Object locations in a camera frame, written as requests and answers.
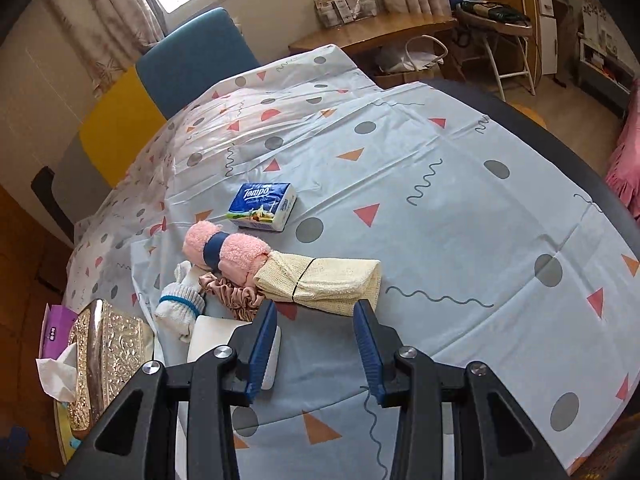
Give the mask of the white shelf unit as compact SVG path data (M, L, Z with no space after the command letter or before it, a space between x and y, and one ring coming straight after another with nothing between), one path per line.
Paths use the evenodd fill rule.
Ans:
M577 82L588 87L620 114L626 110L636 74L620 55L613 21L597 3L582 3L582 30L578 32Z

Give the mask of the wooden desk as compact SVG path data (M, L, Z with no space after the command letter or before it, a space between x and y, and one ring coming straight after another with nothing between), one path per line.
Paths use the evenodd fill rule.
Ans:
M454 29L458 22L451 16L435 14L384 13L374 18L321 29L294 41L288 52L299 54L334 44L348 55L367 52L394 41Z

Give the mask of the beige mesh cloth bundle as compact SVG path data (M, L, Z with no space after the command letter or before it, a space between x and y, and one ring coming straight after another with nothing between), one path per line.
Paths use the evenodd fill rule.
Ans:
M311 258L275 250L254 276L256 287L270 300L350 318L359 300L376 309L381 281L378 260Z

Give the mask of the patterned white tablecloth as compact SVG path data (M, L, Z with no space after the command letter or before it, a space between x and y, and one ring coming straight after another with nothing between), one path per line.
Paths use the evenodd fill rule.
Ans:
M464 84L381 90L336 47L179 105L91 211L65 302L152 318L198 218L245 183L297 194L278 252L378 260L376 314L433 360L482 361L576 469L639 382L639 228L527 117Z

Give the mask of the white knit glove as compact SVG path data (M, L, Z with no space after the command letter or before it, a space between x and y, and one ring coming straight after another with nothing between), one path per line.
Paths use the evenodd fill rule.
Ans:
M163 288L154 312L156 322L183 342L191 341L195 322L206 308L200 284L204 274L189 260L180 262L175 268L175 281Z

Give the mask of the pink towel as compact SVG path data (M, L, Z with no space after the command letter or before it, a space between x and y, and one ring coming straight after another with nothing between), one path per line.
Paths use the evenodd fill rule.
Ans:
M254 278L267 262L271 247L258 237L224 232L222 226L203 220L186 231L182 251L194 266L218 271L235 285L254 286Z

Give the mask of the beige window curtain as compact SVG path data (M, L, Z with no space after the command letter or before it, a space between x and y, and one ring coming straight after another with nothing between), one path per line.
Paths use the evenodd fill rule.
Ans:
M164 38L148 0L44 0L97 98Z

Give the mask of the brown satin scrunchie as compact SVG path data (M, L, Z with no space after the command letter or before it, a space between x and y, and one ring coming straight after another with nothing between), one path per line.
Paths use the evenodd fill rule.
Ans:
M265 300L254 287L235 285L210 272L201 275L198 282L204 292L215 296L237 321L253 322Z

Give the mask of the blue tissue pack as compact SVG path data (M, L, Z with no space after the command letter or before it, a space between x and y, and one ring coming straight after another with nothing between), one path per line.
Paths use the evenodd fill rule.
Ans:
M291 183L244 183L226 218L240 228L282 232L297 200Z

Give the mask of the ornate gold tissue box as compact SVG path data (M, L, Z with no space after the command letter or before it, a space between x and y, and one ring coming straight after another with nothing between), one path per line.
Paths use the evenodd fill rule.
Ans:
M75 399L68 404L70 430L83 439L140 366L153 356L154 336L142 318L103 299L82 310L68 342L76 346Z

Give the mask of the purple cardboard box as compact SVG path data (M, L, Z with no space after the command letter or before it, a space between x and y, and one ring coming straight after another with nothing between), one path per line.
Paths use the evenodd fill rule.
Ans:
M70 329L77 314L62 304L47 304L41 324L39 359L56 360L68 346Z

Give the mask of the blue folding chair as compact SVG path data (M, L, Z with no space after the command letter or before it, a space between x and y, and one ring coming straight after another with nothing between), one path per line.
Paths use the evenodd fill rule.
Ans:
M521 77L527 80L529 93L536 96L534 77L528 62L528 40L534 36L530 18L508 4L488 0L449 0L449 4L459 24L484 49L485 58L494 72L500 99L506 102L502 82ZM519 70L500 72L496 54L501 39L518 50L522 62Z

